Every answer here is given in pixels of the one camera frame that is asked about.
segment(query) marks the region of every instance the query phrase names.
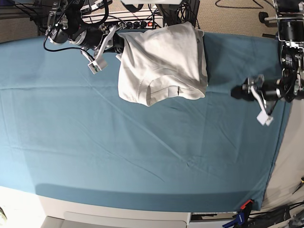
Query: red clamp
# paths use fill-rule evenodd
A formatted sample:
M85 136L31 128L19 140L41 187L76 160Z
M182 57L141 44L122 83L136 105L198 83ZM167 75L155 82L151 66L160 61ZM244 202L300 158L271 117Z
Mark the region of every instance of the red clamp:
M248 203L253 203L253 200L251 199L251 200L248 200L246 203L244 203L244 204L241 206L241 210L244 210Z

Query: black cable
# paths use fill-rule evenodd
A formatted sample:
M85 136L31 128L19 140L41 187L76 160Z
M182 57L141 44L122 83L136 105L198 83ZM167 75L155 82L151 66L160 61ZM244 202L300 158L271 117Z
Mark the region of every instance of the black cable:
M249 219L255 219L255 220L265 220L266 218L254 218L254 217L248 217Z
M183 23L186 22L185 15L184 15L184 13L186 13L186 9L187 9L186 7L184 9L181 9L181 17L183 19Z
M131 12L131 13L132 13L132 12ZM132 13L132 14L133 14L133 16L134 16L134 17L136 17L136 19L138 19L138 20L139 20L139 18L138 18L138 17L137 17L137 16L136 16L134 13Z
M220 8L228 8L228 9L258 9L258 10L262 10L264 9L264 7L259 4L256 0L252 0L258 7L238 7L238 6L220 6L219 3L221 2L222 0L217 0L215 2L215 5L217 7L220 7ZM272 8L275 8L273 4L271 4L269 1L267 0L263 0L265 3L267 3L268 5L272 6Z
M150 16L148 16L147 18L141 20L141 22L144 21L144 20L148 20L148 19L149 19L150 17L152 17L157 11L158 11L158 9L154 10L154 12L153 12Z
M195 13L191 10L191 6L190 6L189 4L187 4L187 3L184 3L184 4L187 5L187 6L189 7L188 10L190 10L190 12L192 13L192 15L195 16L195 19L196 19L196 21L197 21L197 23L198 23L198 28L200 29L200 24L199 24L199 20L198 20L197 15L195 15Z
M149 8L149 10L150 10L150 12L152 14L152 29L154 29L155 28L154 27L154 25L155 25L155 15L153 14L153 11L152 11L152 9L150 7L150 4L148 4L148 8Z
M94 25L94 26L100 26L102 25L103 23L105 23L105 21L107 20L108 16L109 16L109 5L108 5L108 0L103 0L103 3L104 3L104 18L102 18L99 22L96 22L94 24L91 24L91 25Z
M14 2L13 0L9 0L9 1L10 1L11 3L13 3L13 4L16 6L16 4L15 4L15 2ZM34 9L30 8L30 7L27 7L26 5L24 5L24 4L20 3L20 2L17 2L17 3L20 4L21 6L27 8L28 10L30 10L30 11L36 13L37 16L40 17L40 15L37 13L36 10L34 10Z
M47 28L42 27L42 26L41 26L41 22L38 22L38 21L36 20L36 18L33 17L29 12L27 12L26 10L20 8L19 6L16 6L16 5L14 5L14 6L15 6L16 8L18 8L19 10L21 10L23 13L27 14L27 15L29 16L29 19L32 20L32 21L35 23L35 25L38 27L38 29L39 29L40 32L45 32L45 31L47 30Z
M179 7L179 8L176 10L176 15L175 15L175 19L177 20L177 22L178 22L179 24L182 23L181 18L180 18L180 10L181 10L181 8Z
M162 5L159 5L159 7L161 8L161 10L162 10L165 14L168 15L168 18L170 18L172 24L174 24L174 20L173 20L172 16L171 16L169 13L167 13L167 12L163 9ZM164 20L164 22L165 22L165 24L166 24L167 22L166 22L166 16L165 16L165 15L164 15L164 17L163 17L163 20Z
M291 205L289 205L289 210L295 209L296 207L299 207L301 205L304 205L304 202L298 202L298 203L291 204ZM271 211L266 211L266 212L251 213L250 215L265 215L265 214L268 214L268 213L273 213L273 212L275 212L275 210L276 209L271 210Z
M51 32L54 30L56 24L62 19L62 17L64 16L66 10L71 6L71 4L72 4L74 1L76 1L76 0L72 0L72 1L66 6L66 8L62 11L62 14L58 17L57 21L54 22L52 28L49 30L49 32L47 33L47 35L46 35L46 37L45 37L45 39L44 39L44 41L43 41L43 48L44 48L46 51L49 51L49 52L58 52L58 51L64 51L64 50L78 49L78 50L84 51L91 59L94 59L88 51L83 50L82 48L79 48L79 47L68 47L68 48L66 47L66 48L56 49L56 50L51 50L51 49L48 49L48 48L46 47L46 42L47 42L47 39L48 39L49 35L50 35Z
M90 18L91 22L93 22L93 21L97 21L97 20L92 20L91 18L92 18L92 17L98 17L98 16L100 16L100 15L96 15L96 16L89 16L89 15L87 15L87 16L82 16L82 18ZM127 22L125 22L124 20L122 20L122 19L120 19L120 18L117 18L117 17L115 17L115 16L108 15L108 17L117 19L117 20L119 20L120 22L122 22L122 23L124 23L124 24L127 24Z
M156 22L155 22L155 25L157 25L159 28L161 28L161 26L159 25L159 24L157 24ZM156 27L155 27L156 28Z
M15 4L15 5L27 5L27 6L44 6L44 7L51 7L52 8L52 6L47 6L47 5L35 5L34 3L17 3L17 4Z
M90 13L92 13L92 6L91 6L90 0L88 0L88 3L89 3L89 8L90 8Z

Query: cable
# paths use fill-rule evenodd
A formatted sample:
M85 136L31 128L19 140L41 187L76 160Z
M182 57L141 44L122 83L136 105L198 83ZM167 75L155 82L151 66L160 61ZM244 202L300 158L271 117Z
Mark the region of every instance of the cable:
M36 18L33 17L29 12L27 12L26 10L20 8L19 6L16 6L16 5L14 5L14 6L15 6L16 8L18 8L19 10L21 10L23 13L27 14L27 15L29 16L29 19L32 20L32 21L35 23L35 25L38 27L38 29L39 29L40 32L43 32L43 33L44 33L44 32L47 30L46 27L42 27L42 26L41 26L41 21L37 21Z
M91 25L93 26L100 26L103 23L105 23L105 21L107 20L108 16L109 16L109 5L108 5L108 0L103 0L104 3L104 18L102 18L99 22L93 23Z
M159 25L159 24L157 24L156 22L155 22L155 25L157 25L160 29L161 29L161 26ZM156 27L155 27L156 28Z
M173 20L172 16L171 16L169 13L167 13L167 12L163 9L163 7L162 7L161 4L159 5L159 7L160 7L160 9L161 9L165 14L168 15L168 18L170 18L172 24L174 24L174 20ZM165 15L163 16L163 20L164 20L165 24L167 24L167 20L166 20L166 16L165 16Z
M132 12L131 12L131 13L132 13ZM137 16L136 16L134 13L132 13L132 14L133 14L133 16L134 16L134 17L136 17L136 19L138 19L138 20L139 20L139 18L138 18L138 17L137 17Z
M154 13L152 12L152 9L151 9L150 4L148 4L148 8L149 8L149 10L150 10L150 12L151 12L151 14L152 14L152 29L154 29L154 26L155 26L155 15L154 15Z
M298 203L291 204L291 205L289 205L289 210L295 209L296 207L299 207L301 205L304 205L304 202L298 202ZM276 210L277 209L274 209L271 211L266 211L266 212L251 213L250 215L265 215L268 213L274 213Z
M59 16L59 18L57 19L56 22L54 22L52 28L49 30L49 32L47 33L44 41L43 41L43 48L46 50L46 51L49 51L49 52L58 52L58 51L64 51L64 50L71 50L71 49L78 49L78 50L81 50L81 51L84 51L91 59L94 59L91 54L86 51L86 50L83 50L82 48L79 48L79 47L68 47L68 48L62 48L62 49L56 49L56 50L51 50L51 49L48 49L46 47L46 42L47 42L47 39L49 37L49 35L51 34L51 32L54 30L56 24L61 20L61 18L63 17L63 15L65 14L66 10L71 6L71 4L76 1L76 0L72 0L67 6L66 8L62 11L62 14Z
M89 16L89 15L87 15L87 16L82 16L82 18L90 18L91 22L93 22L93 21L97 21L97 20L92 20L91 18L92 18L92 17L97 17L97 16L103 16L103 15L96 15L96 16ZM108 15L108 17L117 19L117 20L119 20L120 22L122 22L122 23L124 23L124 24L127 24L127 22L125 22L124 20L122 20L122 19L120 19L120 18L117 18L117 17L115 17L115 16Z
M249 219L255 219L255 220L265 220L266 218L254 218L254 217L248 217Z
M35 5L34 3L17 3L17 4L15 4L15 5L28 5L28 6L44 6L44 7L51 7L52 8L52 6L47 6L47 5Z
M89 3L89 8L90 8L90 13L92 13L92 6L91 6L90 0L88 0L88 3Z
M153 16L156 12L158 12L158 9L154 10L154 12L150 16L148 16L147 18L141 20L141 22L144 21L144 20L150 19L150 17Z
M14 3L14 1L13 0L9 0L11 3L13 3L14 4L14 6L16 7L16 4ZM25 8L27 8L28 10L30 10L30 11L32 11L32 12L34 12L34 13L36 13L37 14L37 16L38 17L40 17L40 15L36 12L36 10L34 10L34 9L32 9L32 8L30 8L30 7L27 7L26 5L24 5L24 4L22 4L22 3L20 3L20 2L17 2L18 4L20 4L21 6L23 6L23 7L25 7Z
M228 8L228 9L259 9L259 10L262 10L264 9L264 7L259 4L256 0L252 0L258 7L238 7L238 6L220 6L219 3L221 2L222 0L217 0L215 2L215 5L217 7L220 7L220 8ZM267 3L268 5L270 5L272 8L275 9L274 5L271 4L269 1L267 0L263 0L263 2Z
M176 21L179 24L189 21L191 22L191 24L194 25L197 22L198 28L200 29L199 20L197 18L197 15L192 11L190 4L186 2L181 4L177 9L175 16L176 16Z

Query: blue clamp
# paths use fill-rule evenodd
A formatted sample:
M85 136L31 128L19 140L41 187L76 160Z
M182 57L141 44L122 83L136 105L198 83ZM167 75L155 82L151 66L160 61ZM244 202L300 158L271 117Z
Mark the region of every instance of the blue clamp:
M232 227L236 224L243 225L244 223L245 223L245 215L243 212L240 212L237 214L236 218L233 221L226 223L225 225L223 225L223 227L228 228L228 227Z

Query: power strip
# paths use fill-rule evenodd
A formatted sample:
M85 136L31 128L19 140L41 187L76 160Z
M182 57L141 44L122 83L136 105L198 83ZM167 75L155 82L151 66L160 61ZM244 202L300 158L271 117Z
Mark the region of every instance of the power strip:
M116 11L116 12L111 12L109 14L110 16L106 20L105 24L106 25L117 25L122 27L123 29L152 29L155 28L152 23L152 16L151 12L148 9L142 9L136 13L131 13L129 11ZM86 15L86 17L90 16L90 18L83 18L83 21L86 23L95 23L100 21L104 15L103 14L90 14ZM154 21L159 25L159 27L163 27L163 17L160 15L154 15ZM119 19L123 20L124 22L127 23L126 27L123 26L123 22L121 22Z

